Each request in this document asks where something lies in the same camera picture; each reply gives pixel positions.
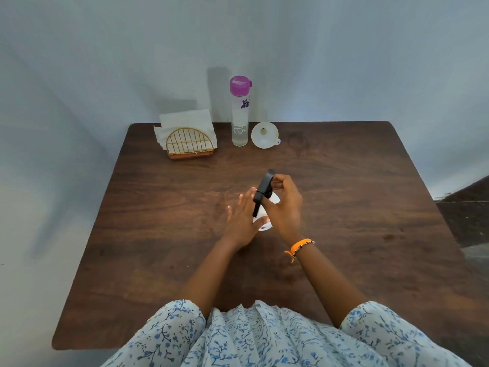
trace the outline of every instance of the dark brown table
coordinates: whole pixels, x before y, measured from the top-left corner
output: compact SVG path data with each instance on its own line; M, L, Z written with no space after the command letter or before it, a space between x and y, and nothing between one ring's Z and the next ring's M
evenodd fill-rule
M487 301L388 122L278 123L282 143L231 143L172 161L134 124L114 167L53 337L55 349L118 347L173 299L219 238L226 206L265 172L290 174L307 236L367 294L434 340L489 335ZM328 322L273 229L232 260L216 307L256 299Z

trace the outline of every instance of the gold wire napkin holder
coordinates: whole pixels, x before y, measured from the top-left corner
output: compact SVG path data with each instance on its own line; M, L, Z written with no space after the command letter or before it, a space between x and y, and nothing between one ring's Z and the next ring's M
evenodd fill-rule
M176 129L166 139L166 152L172 160L204 157L214 153L211 139L191 127Z

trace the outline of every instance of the water bottle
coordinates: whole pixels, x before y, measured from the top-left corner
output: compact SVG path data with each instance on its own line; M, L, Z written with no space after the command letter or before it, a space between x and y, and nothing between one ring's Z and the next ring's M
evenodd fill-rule
M231 88L231 138L233 144L243 147L248 142L248 107L251 81L245 76L235 76L229 82Z

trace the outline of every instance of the purple cap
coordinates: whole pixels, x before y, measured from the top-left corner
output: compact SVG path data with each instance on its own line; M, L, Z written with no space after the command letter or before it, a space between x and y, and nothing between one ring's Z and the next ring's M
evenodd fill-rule
M251 81L245 76L234 76L229 81L229 85L231 86L231 94L234 96L245 96L249 93Z

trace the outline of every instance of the beaded bracelet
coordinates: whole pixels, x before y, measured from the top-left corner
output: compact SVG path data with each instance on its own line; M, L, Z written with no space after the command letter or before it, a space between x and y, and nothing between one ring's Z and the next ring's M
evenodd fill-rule
M292 246L292 247L290 248L290 251L284 251L285 253L288 253L290 256L292 256L292 261L291 261L291 263L293 263L293 262L294 262L296 253L297 253L297 252L298 252L298 251L299 251L299 250L300 250L302 247L304 247L305 245L308 245L309 243L314 244L315 242L314 242L313 240L309 239L309 238L306 238L306 239L303 239L303 240L301 240L301 241L297 242L297 243L296 243L294 246Z

